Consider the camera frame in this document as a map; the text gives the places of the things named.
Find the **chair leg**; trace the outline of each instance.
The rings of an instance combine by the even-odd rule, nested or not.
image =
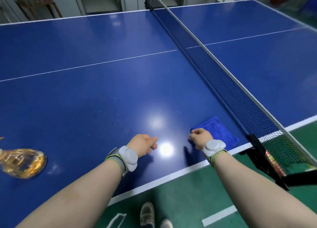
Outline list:
[[[30,17],[28,16],[28,14],[26,14],[26,12],[23,10],[22,6],[20,6],[20,4],[18,2],[16,2],[16,5],[19,7],[19,9],[22,11],[23,15],[30,21]]]
[[[51,6],[49,4],[47,4],[46,7],[50,11],[50,13],[53,16],[53,18],[55,19],[55,16],[54,16],[54,13],[53,13],[53,10],[52,10]]]
[[[30,13],[33,15],[34,19],[38,20],[37,16],[34,13],[33,8],[29,8]]]
[[[58,15],[60,16],[60,18],[63,18],[63,17],[61,16],[61,13],[60,13],[60,11],[59,11],[57,5],[55,4],[55,2],[53,2],[53,6],[54,6],[55,10],[57,11]]]

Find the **glass bottle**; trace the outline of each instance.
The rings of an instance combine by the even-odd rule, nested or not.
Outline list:
[[[43,170],[46,156],[43,152],[32,149],[0,149],[0,165],[5,173],[15,178],[27,179]]]

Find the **blue cloth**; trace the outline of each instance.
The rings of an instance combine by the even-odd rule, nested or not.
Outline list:
[[[204,128],[209,131],[215,140],[222,140],[226,143],[226,150],[233,149],[239,142],[239,139],[232,135],[227,128],[219,121],[218,117],[212,117],[207,121],[193,127],[191,130]]]

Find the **shoe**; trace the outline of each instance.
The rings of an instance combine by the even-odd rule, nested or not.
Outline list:
[[[151,202],[145,202],[141,208],[140,212],[140,224],[141,226],[145,226],[147,224],[151,224],[154,226],[154,207]]]
[[[159,228],[173,228],[172,222],[168,219],[163,219]]]

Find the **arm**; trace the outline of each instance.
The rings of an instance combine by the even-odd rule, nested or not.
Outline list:
[[[204,129],[190,138],[202,150],[212,139]],[[220,153],[214,168],[233,204],[249,227],[316,227],[317,215],[269,179],[247,168],[229,153]]]
[[[136,135],[127,144],[138,157],[156,149],[157,138]],[[17,228],[93,227],[107,207],[121,180],[121,168],[113,160],[106,160],[95,169],[75,180],[53,195]]]

